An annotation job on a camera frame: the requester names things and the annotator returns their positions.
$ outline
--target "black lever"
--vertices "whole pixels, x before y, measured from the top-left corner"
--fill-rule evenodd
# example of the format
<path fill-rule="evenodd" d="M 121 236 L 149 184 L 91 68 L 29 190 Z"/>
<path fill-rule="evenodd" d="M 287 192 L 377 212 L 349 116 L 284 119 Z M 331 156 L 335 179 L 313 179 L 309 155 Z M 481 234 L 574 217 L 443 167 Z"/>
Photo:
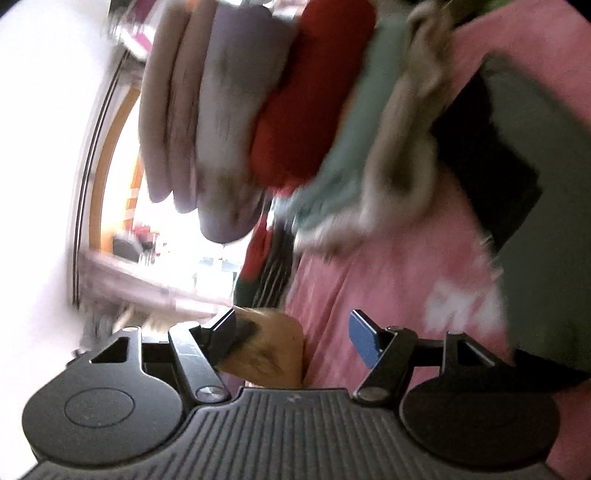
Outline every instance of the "black lever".
<path fill-rule="evenodd" d="M 400 405 L 402 423 L 418 443 L 475 470 L 506 471 L 545 461 L 560 424 L 549 395 L 535 392 L 513 367 L 465 333 L 448 332 L 442 354 L 434 351 L 440 375 L 413 388 Z"/>
<path fill-rule="evenodd" d="M 418 342 L 408 329 L 376 325 L 361 310 L 349 317 L 349 337 L 366 365 L 372 368 L 353 398 L 372 406 L 398 404 L 413 374 L 410 359 Z"/>
<path fill-rule="evenodd" d="M 22 429 L 38 458 L 110 465 L 144 455 L 174 433 L 181 399 L 142 370 L 141 338 L 138 327 L 120 330 L 31 397 Z"/>
<path fill-rule="evenodd" d="M 204 325 L 184 322 L 168 331 L 177 369 L 188 396 L 195 404 L 220 403 L 230 397 L 212 364 L 219 362 L 227 353 L 235 328 L 236 313 L 229 309 Z"/>

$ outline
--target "round black pad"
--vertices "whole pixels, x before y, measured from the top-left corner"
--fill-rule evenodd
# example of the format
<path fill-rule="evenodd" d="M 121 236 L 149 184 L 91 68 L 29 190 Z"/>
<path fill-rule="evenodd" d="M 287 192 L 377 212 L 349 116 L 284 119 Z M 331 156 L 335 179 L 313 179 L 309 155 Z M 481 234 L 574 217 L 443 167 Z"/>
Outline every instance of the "round black pad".
<path fill-rule="evenodd" d="M 549 395 L 512 368 L 463 368 L 412 389 L 400 416 L 430 453 L 470 469 L 505 471 L 543 461 L 560 418 Z"/>
<path fill-rule="evenodd" d="M 122 332 L 29 400 L 22 429 L 39 459 L 107 466 L 142 456 L 178 428 L 179 395 L 141 369 L 141 333 Z"/>
<path fill-rule="evenodd" d="M 134 399 L 113 388 L 92 388 L 66 403 L 66 417 L 76 425 L 104 428 L 125 420 L 134 410 Z"/>

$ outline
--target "red towel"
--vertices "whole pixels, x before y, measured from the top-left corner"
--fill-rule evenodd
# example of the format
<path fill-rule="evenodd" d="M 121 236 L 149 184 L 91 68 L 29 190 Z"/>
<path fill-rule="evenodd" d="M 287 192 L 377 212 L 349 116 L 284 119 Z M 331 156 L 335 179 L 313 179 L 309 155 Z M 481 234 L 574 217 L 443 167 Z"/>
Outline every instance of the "red towel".
<path fill-rule="evenodd" d="M 368 0 L 311 0 L 278 89 L 256 125 L 250 165 L 260 185 L 311 180 L 335 138 L 375 26 Z"/>
<path fill-rule="evenodd" d="M 269 256 L 272 233 L 273 230 L 267 230 L 267 214 L 264 213 L 252 231 L 251 240 L 246 247 L 246 257 L 240 271 L 241 279 L 256 280 L 260 275 L 265 260 Z"/>

